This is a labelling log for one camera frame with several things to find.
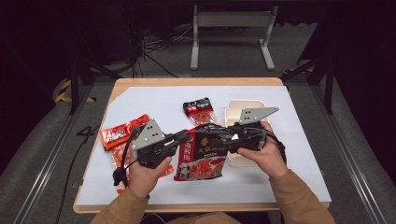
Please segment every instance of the wrist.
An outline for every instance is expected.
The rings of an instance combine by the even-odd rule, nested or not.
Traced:
[[[271,179],[276,179],[276,178],[280,178],[282,175],[285,175],[289,172],[288,167],[282,166],[280,169],[276,169],[275,172],[272,172],[271,174],[268,174],[270,176]]]
[[[131,192],[133,192],[135,195],[147,199],[149,197],[149,192],[147,192],[146,189],[141,189],[138,186],[134,185],[134,184],[129,184],[128,188],[131,190]]]

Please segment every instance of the person's right hand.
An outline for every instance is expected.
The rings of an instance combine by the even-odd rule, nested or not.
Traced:
[[[262,121],[262,127],[273,133],[269,123]],[[240,147],[238,148],[238,154],[255,161],[270,178],[280,177],[289,171],[285,162],[283,162],[276,141],[271,137],[266,137],[266,143],[262,150],[253,151]]]

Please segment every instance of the finger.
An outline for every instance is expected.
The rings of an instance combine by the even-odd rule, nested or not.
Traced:
[[[273,133],[274,131],[272,130],[271,124],[269,124],[268,122],[262,121],[262,127],[268,131],[270,131],[271,133]]]
[[[166,157],[165,160],[163,160],[157,168],[155,168],[156,171],[158,171],[158,175],[161,175],[166,169],[168,169],[169,164],[171,163],[172,158],[171,157]]]
[[[242,147],[240,147],[240,148],[238,148],[238,154],[239,155],[241,155],[241,156],[243,156],[243,157],[245,157],[245,158],[247,158],[247,159],[250,159],[250,160],[252,160],[252,161],[256,161],[257,159],[257,151],[252,151],[252,150],[249,150],[249,149],[246,149],[246,148],[242,148]]]

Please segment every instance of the metal frame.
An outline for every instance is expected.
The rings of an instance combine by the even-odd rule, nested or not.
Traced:
[[[199,38],[198,27],[217,27],[217,26],[239,26],[239,27],[265,27],[263,39],[259,39],[262,56],[268,70],[275,70],[268,41],[276,18],[277,7],[271,11],[261,12],[199,12],[198,6],[194,6],[193,14],[193,43],[191,53],[191,70],[198,69]]]

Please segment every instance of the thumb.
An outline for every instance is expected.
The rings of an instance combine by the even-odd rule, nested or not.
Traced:
[[[242,148],[242,147],[240,147],[238,149],[238,154],[239,155],[241,155],[241,156],[243,156],[243,157],[245,157],[247,159],[250,159],[252,161],[256,161],[256,157],[257,157],[256,153],[257,153],[256,151],[249,150],[249,149]]]
[[[155,168],[156,171],[158,171],[158,176],[160,176],[166,169],[168,169],[169,164],[171,163],[172,158],[171,157],[166,157],[165,160],[163,160],[157,168]]]

